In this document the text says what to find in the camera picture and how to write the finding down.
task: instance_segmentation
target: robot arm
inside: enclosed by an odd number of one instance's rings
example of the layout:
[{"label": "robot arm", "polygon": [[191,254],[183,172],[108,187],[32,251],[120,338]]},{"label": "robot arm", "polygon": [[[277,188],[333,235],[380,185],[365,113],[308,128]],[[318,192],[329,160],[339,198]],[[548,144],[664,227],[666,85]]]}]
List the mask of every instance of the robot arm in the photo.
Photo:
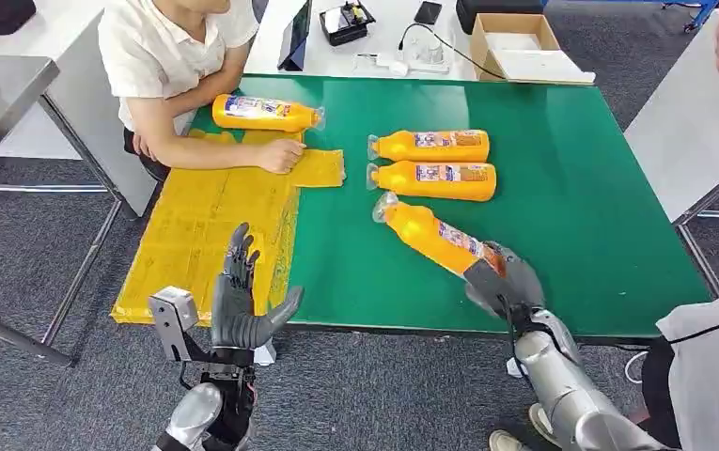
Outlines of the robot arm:
[{"label": "robot arm", "polygon": [[464,273],[467,295],[508,322],[515,358],[527,370],[562,449],[669,449],[619,413],[588,378],[566,325],[534,296],[539,281],[527,263],[508,251],[506,271],[501,277],[486,261],[477,261]]},{"label": "robot arm", "polygon": [[201,349],[187,334],[198,323],[191,293],[167,287],[149,298],[165,356],[182,362],[180,383],[190,388],[183,379],[186,363],[206,365],[201,383],[174,410],[155,449],[185,451],[202,443],[205,451],[232,451],[248,433],[256,400],[254,349],[268,342],[295,314],[304,290],[292,288],[268,315],[254,316],[252,286],[259,252],[248,255],[254,239],[247,232],[248,224],[235,230],[224,269],[215,276],[210,351]]}]

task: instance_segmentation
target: plastic bottle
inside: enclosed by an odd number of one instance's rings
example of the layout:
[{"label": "plastic bottle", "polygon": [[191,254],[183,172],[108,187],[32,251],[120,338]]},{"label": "plastic bottle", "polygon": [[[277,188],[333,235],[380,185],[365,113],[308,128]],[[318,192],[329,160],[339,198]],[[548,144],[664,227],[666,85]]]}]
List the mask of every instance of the plastic bottle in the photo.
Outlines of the plastic bottle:
[{"label": "plastic bottle", "polygon": [[500,252],[435,218],[431,210],[399,201],[394,193],[382,195],[373,209],[373,221],[386,223],[415,251],[459,277],[479,258],[506,276]]},{"label": "plastic bottle", "polygon": [[397,162],[367,165],[367,188],[396,194],[483,202],[492,198],[497,176],[488,163]]},{"label": "plastic bottle", "polygon": [[221,94],[212,103],[212,120],[224,129],[300,132],[324,125],[325,110],[292,101]]},{"label": "plastic bottle", "polygon": [[394,132],[386,137],[367,138],[367,157],[394,162],[486,162],[489,135],[482,130],[454,132]]}]

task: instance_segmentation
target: bottle label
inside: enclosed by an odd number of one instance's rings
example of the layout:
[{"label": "bottle label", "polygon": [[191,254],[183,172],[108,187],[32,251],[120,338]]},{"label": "bottle label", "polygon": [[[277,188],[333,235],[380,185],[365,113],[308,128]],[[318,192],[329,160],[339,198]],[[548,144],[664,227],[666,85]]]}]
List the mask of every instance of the bottle label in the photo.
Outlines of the bottle label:
[{"label": "bottle label", "polygon": [[235,117],[286,117],[290,104],[285,101],[273,101],[256,97],[227,97],[224,112]]},{"label": "bottle label", "polygon": [[486,181],[484,166],[479,164],[418,164],[417,181]]},{"label": "bottle label", "polygon": [[462,130],[458,132],[417,132],[414,145],[419,148],[449,148],[451,146],[480,146],[481,132]]},{"label": "bottle label", "polygon": [[466,249],[467,251],[470,251],[470,254],[478,258],[483,258],[496,272],[501,273],[499,266],[500,263],[496,261],[497,259],[499,259],[496,258],[499,253],[495,252],[494,249],[487,246],[483,242],[478,241],[477,239],[467,235],[461,230],[447,225],[442,221],[439,221],[439,236],[444,238],[454,246]]}]

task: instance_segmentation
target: cardboard box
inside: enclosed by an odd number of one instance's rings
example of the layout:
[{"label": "cardboard box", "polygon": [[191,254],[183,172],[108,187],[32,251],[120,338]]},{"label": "cardboard box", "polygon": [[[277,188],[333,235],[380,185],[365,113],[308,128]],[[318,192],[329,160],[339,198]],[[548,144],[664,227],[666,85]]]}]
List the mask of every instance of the cardboard box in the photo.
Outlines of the cardboard box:
[{"label": "cardboard box", "polygon": [[561,50],[541,14],[485,13],[476,16],[470,55],[479,80],[592,85],[594,72],[581,71]]}]

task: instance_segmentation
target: yellow object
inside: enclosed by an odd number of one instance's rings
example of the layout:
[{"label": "yellow object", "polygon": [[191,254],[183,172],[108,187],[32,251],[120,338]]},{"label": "yellow object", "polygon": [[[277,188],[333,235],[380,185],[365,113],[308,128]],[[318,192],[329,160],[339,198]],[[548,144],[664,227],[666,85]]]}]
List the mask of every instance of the yellow object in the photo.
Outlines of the yellow object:
[{"label": "yellow object", "polygon": [[225,129],[300,132],[322,127],[325,111],[292,101],[221,94],[212,103],[212,120]]},{"label": "yellow object", "polygon": [[[242,142],[244,144],[264,144],[284,137],[289,137],[289,135],[267,130],[252,130],[245,133]],[[303,142],[304,136],[299,132],[294,134],[292,139]],[[295,164],[288,177],[294,186],[300,188],[342,186],[342,180],[345,179],[345,163],[342,150],[306,148],[304,149],[304,156]]]},{"label": "yellow object", "polygon": [[396,194],[485,201],[492,198],[497,176],[488,163],[397,162],[367,165],[367,188]]},{"label": "yellow object", "polygon": [[501,276],[506,275],[503,257],[483,242],[435,218],[431,210],[400,202],[387,192],[373,209],[373,220],[386,223],[400,239],[420,254],[459,277],[479,258]]},{"label": "yellow object", "polygon": [[[225,144],[229,132],[190,130],[188,136]],[[301,133],[248,131],[242,142],[265,144]],[[260,251],[254,278],[254,313],[267,313],[287,293],[298,186],[342,184],[342,151],[311,150],[290,174],[280,176],[257,167],[213,171],[171,170],[157,200],[133,265],[110,315],[116,322],[151,324],[148,296],[169,285],[194,295],[201,325],[210,324],[214,277],[223,269],[232,231],[251,226]]]},{"label": "yellow object", "polygon": [[289,178],[293,185],[300,188],[342,186],[345,179],[342,150],[305,149],[304,156],[292,168]]},{"label": "yellow object", "polygon": [[454,132],[394,132],[386,137],[367,138],[367,156],[394,162],[486,162],[489,135],[482,130]]}]

